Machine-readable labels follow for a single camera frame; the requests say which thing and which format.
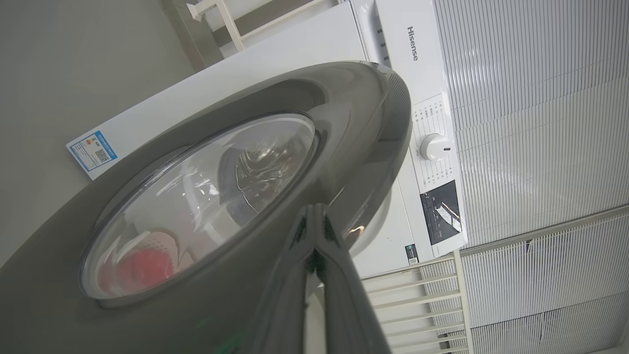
white washing machine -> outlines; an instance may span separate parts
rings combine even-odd
[[[341,3],[70,142],[94,181],[0,268],[3,349],[297,353],[316,270],[329,352],[387,352],[359,275],[466,241],[432,6],[407,5]]]
[[[325,62],[381,63],[409,88],[413,131],[390,195],[369,227],[351,233],[355,265],[361,277],[370,277],[460,248],[467,243],[465,213],[432,3],[354,0],[314,12],[86,132],[68,150],[94,179],[156,136],[255,83]],[[90,156],[93,147],[82,143],[89,139],[105,141],[107,154]]]

washing machine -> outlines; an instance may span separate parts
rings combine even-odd
[[[405,81],[413,129],[390,194],[369,227],[353,234],[350,254],[359,275],[411,268],[463,246],[467,231],[459,160],[431,1],[309,4],[267,28],[274,33],[271,37],[261,38],[264,31],[247,35],[241,52],[224,45],[221,52],[231,56],[82,134],[67,144],[69,152],[95,179],[142,145],[241,89],[300,67],[375,62],[392,67]],[[99,145],[88,144],[91,140]]]

gray wall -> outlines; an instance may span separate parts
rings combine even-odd
[[[192,73],[156,0],[0,4],[0,266],[89,183],[65,144]]]

